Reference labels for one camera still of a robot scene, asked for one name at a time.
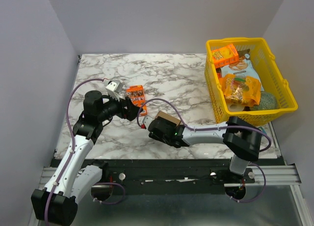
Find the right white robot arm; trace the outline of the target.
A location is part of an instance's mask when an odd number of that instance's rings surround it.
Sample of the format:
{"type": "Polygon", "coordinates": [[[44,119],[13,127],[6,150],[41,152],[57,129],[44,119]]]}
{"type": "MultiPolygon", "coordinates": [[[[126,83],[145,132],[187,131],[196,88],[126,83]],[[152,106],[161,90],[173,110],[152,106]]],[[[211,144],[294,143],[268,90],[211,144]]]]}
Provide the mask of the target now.
{"type": "Polygon", "coordinates": [[[219,124],[189,129],[168,119],[147,115],[142,127],[148,130],[150,138],[175,148],[205,143],[226,145],[234,154],[226,169],[226,178],[233,183],[243,178],[251,162],[259,159],[263,136],[262,131],[236,116],[219,124]]]}

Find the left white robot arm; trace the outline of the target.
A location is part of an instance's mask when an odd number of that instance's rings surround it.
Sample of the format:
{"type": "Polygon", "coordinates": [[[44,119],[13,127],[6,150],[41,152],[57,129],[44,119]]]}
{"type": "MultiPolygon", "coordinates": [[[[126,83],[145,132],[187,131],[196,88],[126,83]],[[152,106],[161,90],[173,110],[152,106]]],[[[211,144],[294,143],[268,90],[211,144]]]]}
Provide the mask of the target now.
{"type": "Polygon", "coordinates": [[[103,122],[114,116],[133,121],[141,108],[129,97],[114,99],[97,90],[85,94],[83,111],[73,127],[72,140],[51,179],[44,188],[31,195],[35,216],[46,224],[69,226],[76,217],[78,204],[98,183],[108,181],[109,173],[102,166],[87,166],[79,174],[81,166],[103,131],[103,122]]]}

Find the brown cardboard box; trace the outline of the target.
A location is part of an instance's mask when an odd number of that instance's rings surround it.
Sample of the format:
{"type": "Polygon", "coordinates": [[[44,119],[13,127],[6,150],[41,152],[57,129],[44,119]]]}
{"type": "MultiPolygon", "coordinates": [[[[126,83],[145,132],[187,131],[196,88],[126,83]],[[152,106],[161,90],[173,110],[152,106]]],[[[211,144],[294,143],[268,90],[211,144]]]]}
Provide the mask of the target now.
{"type": "Polygon", "coordinates": [[[159,118],[159,117],[163,118],[163,119],[165,119],[167,121],[170,121],[172,123],[175,123],[177,126],[181,125],[181,120],[180,119],[175,118],[174,116],[171,116],[171,115],[169,115],[169,114],[167,114],[167,113],[165,113],[163,111],[159,111],[157,113],[156,118],[159,118]]]}

